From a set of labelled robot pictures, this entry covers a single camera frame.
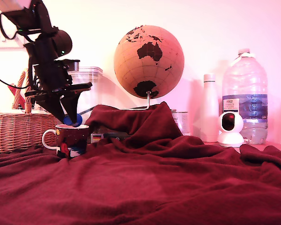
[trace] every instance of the bottle label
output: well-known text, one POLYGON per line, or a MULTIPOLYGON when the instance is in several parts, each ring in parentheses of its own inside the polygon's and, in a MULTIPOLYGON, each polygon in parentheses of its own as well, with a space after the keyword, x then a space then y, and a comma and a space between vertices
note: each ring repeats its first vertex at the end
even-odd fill
POLYGON ((267 95, 223 96, 223 111, 238 112, 249 123, 267 123, 267 95))

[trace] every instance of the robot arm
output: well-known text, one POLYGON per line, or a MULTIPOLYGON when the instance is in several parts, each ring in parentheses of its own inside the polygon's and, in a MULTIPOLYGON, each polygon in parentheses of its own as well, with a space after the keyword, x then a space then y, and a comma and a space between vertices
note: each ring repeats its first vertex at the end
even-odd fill
MULTIPOLYGON (((68 70, 74 70, 79 60, 56 60, 72 50, 70 36, 58 27, 52 27, 42 0, 0 0, 0 10, 16 25, 17 33, 29 41, 24 47, 29 55, 32 91, 25 96, 34 97, 40 106, 61 122, 65 117, 63 106, 71 121, 76 123, 78 98, 82 91, 90 90, 92 84, 72 84, 68 70), (40 35, 35 41, 28 36, 37 33, 40 35)), ((5 35, 1 22, 0 28, 5 35)))

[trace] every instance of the mug handle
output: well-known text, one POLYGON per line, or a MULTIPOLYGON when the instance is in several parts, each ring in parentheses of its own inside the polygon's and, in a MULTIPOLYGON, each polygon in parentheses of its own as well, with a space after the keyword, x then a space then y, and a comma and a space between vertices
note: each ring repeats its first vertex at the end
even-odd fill
POLYGON ((53 129, 46 130, 46 131, 44 132, 43 136, 42 136, 42 143, 43 143, 43 145, 44 145, 46 148, 51 149, 51 150, 56 150, 57 147, 52 147, 52 146, 49 146, 49 145, 47 145, 47 144, 45 143, 45 135, 46 135, 47 133, 49 133, 49 132, 53 132, 53 133, 56 135, 56 131, 55 131, 55 130, 53 130, 53 129))

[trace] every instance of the dark red fabric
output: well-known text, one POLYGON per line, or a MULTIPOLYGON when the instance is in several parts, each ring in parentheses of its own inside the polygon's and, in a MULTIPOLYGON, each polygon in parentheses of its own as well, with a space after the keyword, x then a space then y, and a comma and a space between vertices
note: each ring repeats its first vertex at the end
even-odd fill
POLYGON ((182 136, 166 103, 96 106, 87 121, 126 131, 61 159, 34 147, 0 157, 0 224, 281 225, 281 151, 182 136))

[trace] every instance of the mug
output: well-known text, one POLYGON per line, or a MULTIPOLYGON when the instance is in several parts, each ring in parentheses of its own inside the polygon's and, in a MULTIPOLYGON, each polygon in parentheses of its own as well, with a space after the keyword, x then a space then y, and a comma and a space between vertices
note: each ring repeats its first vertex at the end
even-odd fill
POLYGON ((62 158, 73 158, 82 155, 86 151, 87 140, 89 135, 89 126, 80 125, 72 127, 65 124, 55 126, 55 130, 46 130, 42 137, 43 145, 52 150, 56 150, 56 154, 62 158), (55 134, 56 146, 48 146, 44 139, 49 132, 55 134))

